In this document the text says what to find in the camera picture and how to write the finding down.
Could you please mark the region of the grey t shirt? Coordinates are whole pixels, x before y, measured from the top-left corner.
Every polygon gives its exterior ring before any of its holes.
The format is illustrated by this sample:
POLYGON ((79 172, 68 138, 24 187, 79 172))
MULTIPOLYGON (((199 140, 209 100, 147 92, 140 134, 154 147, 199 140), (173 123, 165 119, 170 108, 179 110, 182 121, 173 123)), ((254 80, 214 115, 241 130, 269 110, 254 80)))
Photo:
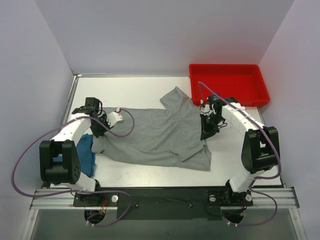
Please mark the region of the grey t shirt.
POLYGON ((212 154, 201 139, 200 111, 178 87, 160 100, 163 109, 129 108, 112 131, 94 137, 91 150, 122 163, 211 169, 212 154))

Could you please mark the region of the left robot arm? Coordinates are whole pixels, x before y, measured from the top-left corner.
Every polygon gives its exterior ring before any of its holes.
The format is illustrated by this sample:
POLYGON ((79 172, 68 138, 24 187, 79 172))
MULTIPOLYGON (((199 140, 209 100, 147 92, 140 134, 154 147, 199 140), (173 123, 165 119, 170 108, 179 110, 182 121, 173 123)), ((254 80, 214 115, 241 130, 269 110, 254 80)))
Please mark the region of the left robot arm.
POLYGON ((76 146, 86 130, 90 129, 98 138, 111 128, 107 114, 102 110, 102 102, 95 97, 87 97, 84 106, 73 110, 69 124, 51 140, 40 143, 41 180, 46 184, 61 184, 86 192, 85 200, 91 206, 98 206, 103 200, 103 193, 96 189, 96 180, 82 173, 76 146))

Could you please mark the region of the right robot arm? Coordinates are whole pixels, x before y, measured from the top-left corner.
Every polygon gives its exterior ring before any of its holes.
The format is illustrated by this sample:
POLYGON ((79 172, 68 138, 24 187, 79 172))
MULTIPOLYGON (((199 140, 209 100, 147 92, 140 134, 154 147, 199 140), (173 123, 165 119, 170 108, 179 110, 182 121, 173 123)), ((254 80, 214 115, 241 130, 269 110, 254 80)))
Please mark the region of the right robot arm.
POLYGON ((225 184, 223 199, 234 205, 247 199, 249 188, 260 176, 280 164, 279 134, 275 127, 267 127, 251 117, 235 98, 221 99, 210 95, 200 102, 201 140, 220 132, 230 123, 243 136, 242 167, 225 184))

